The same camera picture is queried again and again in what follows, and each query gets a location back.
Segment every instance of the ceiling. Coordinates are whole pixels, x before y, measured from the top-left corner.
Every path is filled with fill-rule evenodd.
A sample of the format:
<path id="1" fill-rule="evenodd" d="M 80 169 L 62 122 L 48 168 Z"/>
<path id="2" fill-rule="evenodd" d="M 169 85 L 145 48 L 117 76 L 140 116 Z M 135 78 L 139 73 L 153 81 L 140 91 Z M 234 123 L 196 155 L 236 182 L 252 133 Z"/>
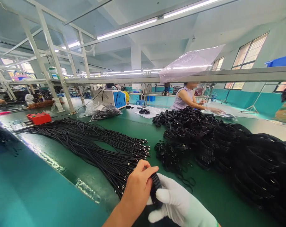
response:
<path id="1" fill-rule="evenodd" d="M 31 32 L 40 28 L 35 8 L 25 0 L 0 1 L 4 7 L 7 7 L 5 10 L 0 5 L 0 41 L 18 44 L 26 38 L 18 16 L 11 11 L 31 20 L 27 20 Z M 36 1 L 68 20 L 97 5 L 101 0 Z M 197 1 L 178 0 L 176 3 L 175 0 L 113 0 L 73 23 L 92 35 L 99 36 L 119 29 L 125 24 L 151 18 L 151 15 L 160 15 L 160 12 L 168 11 L 169 8 L 177 9 Z M 79 40 L 77 32 L 71 26 L 63 26 L 61 21 L 48 14 L 44 13 L 44 16 L 50 25 L 50 33 L 55 45 L 63 46 L 62 34 L 55 30 L 62 31 L 68 43 Z M 87 47 L 87 58 L 92 65 L 118 71 L 130 70 L 131 46 L 139 45 L 142 50 L 142 68 L 165 67 L 187 51 L 233 43 L 255 27 L 273 23 L 285 17 L 286 0 L 239 0 L 157 27 L 98 43 L 94 47 L 95 54 L 91 47 Z M 35 36 L 35 41 L 39 49 L 48 49 L 42 32 Z M 85 35 L 84 41 L 89 42 L 92 39 Z M 0 43 L 0 52 L 5 52 L 11 47 Z M 30 48 L 29 43 L 25 43 L 23 47 Z M 31 53 L 26 49 L 17 50 L 18 54 L 22 54 L 23 51 L 27 55 Z"/>

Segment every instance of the red tool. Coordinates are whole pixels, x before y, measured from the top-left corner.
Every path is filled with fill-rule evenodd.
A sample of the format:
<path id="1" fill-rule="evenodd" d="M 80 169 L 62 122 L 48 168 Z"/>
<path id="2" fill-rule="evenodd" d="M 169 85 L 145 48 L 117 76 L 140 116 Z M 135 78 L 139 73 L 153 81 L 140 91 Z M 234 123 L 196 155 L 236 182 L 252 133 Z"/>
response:
<path id="1" fill-rule="evenodd" d="M 31 120 L 35 125 L 45 124 L 51 122 L 51 116 L 45 112 L 32 113 L 26 115 L 29 120 Z"/>
<path id="2" fill-rule="evenodd" d="M 13 112 L 17 112 L 17 111 L 21 111 L 21 110 L 26 110 L 26 109 L 28 109 L 28 107 L 21 108 L 21 109 L 17 109 L 17 110 L 12 110 L 12 111 L 0 112 L 0 115 L 10 114 L 10 113 L 13 113 Z"/>

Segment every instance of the green workbench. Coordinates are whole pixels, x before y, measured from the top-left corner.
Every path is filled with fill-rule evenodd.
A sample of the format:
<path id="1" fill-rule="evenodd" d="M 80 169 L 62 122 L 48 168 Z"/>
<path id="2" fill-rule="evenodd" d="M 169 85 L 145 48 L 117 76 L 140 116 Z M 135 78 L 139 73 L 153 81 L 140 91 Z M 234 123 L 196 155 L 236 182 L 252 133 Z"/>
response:
<path id="1" fill-rule="evenodd" d="M 80 99 L 72 98 L 72 100 L 75 109 L 81 107 Z M 64 104 L 63 108 L 68 109 L 68 105 Z M 27 120 L 26 114 L 38 111 L 49 112 L 50 108 L 26 110 L 2 115 L 0 116 L 0 125 L 3 128 L 7 128 L 10 125 L 18 124 Z M 75 115 L 57 117 L 54 118 L 54 120 L 64 117 L 76 119 L 79 113 L 84 111 L 85 108 L 81 108 Z M 148 140 L 147 145 L 151 146 L 151 157 L 147 160 L 150 164 L 152 166 L 159 166 L 159 173 L 173 178 L 182 184 L 174 174 L 165 172 L 161 163 L 155 157 L 154 146 L 159 140 L 163 139 L 165 128 L 163 126 L 156 128 L 152 124 L 152 119 L 147 119 L 135 114 L 135 111 L 138 111 L 136 108 L 123 108 L 121 111 L 123 114 L 98 121 L 98 124 L 106 129 L 114 129 L 131 137 Z M 51 115 L 59 116 L 67 113 L 69 112 L 51 113 Z M 77 119 L 88 122 L 90 117 Z M 285 126 L 260 119 L 238 118 L 238 120 L 238 123 L 246 126 L 253 133 L 269 133 L 282 140 L 286 140 Z M 15 136 L 89 198 L 102 206 L 108 213 L 110 213 L 119 202 L 118 196 L 100 170 L 87 164 L 60 143 L 42 135 L 19 133 Z M 193 195 L 216 217 L 223 227 L 280 226 L 280 224 L 265 211 L 257 210 L 244 202 L 233 190 L 230 181 L 225 176 L 212 170 L 205 171 L 197 165 L 188 167 L 188 173 L 186 175 L 196 180 Z"/>

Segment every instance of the overhead shelf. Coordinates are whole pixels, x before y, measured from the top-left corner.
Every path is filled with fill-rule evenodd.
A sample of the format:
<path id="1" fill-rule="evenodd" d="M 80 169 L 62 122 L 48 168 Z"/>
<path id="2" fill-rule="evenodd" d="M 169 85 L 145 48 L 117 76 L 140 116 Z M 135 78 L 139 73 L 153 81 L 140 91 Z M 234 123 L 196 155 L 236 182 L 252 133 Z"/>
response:
<path id="1" fill-rule="evenodd" d="M 60 80 L 51 80 L 54 85 L 60 86 Z M 160 83 L 158 74 L 148 75 L 125 75 L 125 76 L 104 76 L 92 78 L 70 78 L 65 79 L 69 86 L 84 84 L 127 84 L 127 83 Z M 200 81 L 207 82 L 278 82 L 286 81 L 286 67 L 272 68 L 255 68 L 255 69 L 238 69 L 238 70 L 222 70 L 222 71 L 205 71 L 192 76 L 180 78 L 174 83 L 187 83 Z M 18 84 L 46 84 L 46 80 L 22 80 L 18 82 L 10 82 L 11 85 Z"/>

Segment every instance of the stool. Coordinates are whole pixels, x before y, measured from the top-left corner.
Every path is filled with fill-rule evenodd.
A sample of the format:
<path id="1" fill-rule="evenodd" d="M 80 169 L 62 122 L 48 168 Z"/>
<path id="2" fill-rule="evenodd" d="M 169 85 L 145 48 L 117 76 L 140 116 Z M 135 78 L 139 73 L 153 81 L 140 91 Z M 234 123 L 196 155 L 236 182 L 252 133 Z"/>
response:
<path id="1" fill-rule="evenodd" d="M 145 106 L 145 101 L 144 100 L 137 100 L 136 104 L 139 103 L 140 106 L 143 106 L 142 104 L 144 103 Z"/>

